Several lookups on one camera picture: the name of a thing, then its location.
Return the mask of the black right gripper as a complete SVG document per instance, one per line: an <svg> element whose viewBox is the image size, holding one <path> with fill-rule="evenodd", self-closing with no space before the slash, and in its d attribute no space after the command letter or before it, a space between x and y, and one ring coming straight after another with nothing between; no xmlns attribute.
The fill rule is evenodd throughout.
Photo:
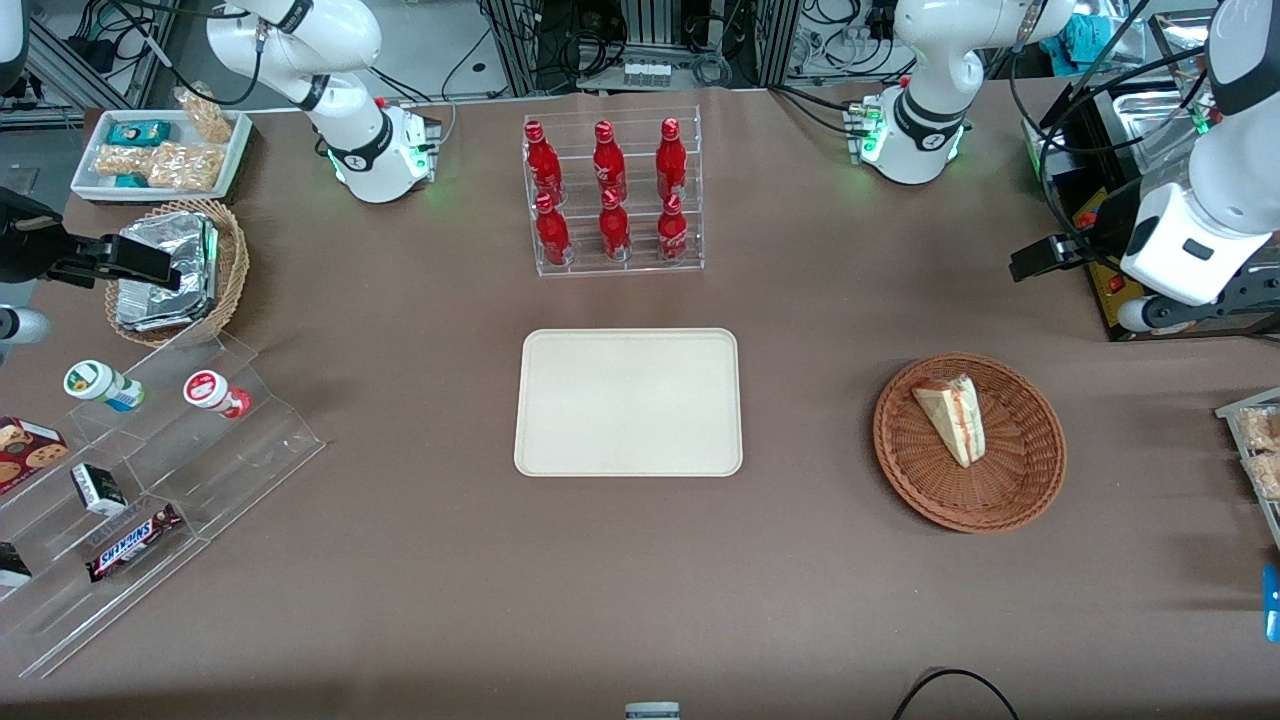
<svg viewBox="0 0 1280 720"><path fill-rule="evenodd" d="M180 272L172 255L127 237L67 237L61 215L24 195L1 188L1 282L49 281L95 287L97 281L134 281L177 292Z"/></svg>

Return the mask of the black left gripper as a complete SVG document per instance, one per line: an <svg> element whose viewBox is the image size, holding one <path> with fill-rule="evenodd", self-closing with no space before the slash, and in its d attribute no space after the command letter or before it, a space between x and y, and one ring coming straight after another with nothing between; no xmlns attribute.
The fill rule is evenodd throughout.
<svg viewBox="0 0 1280 720"><path fill-rule="evenodd" d="M1126 251L1126 232L1085 232L1085 245L1094 263L1120 270ZM1010 256L1009 272L1015 283L1076 268L1088 261L1080 245L1068 234L1051 234Z"/></svg>

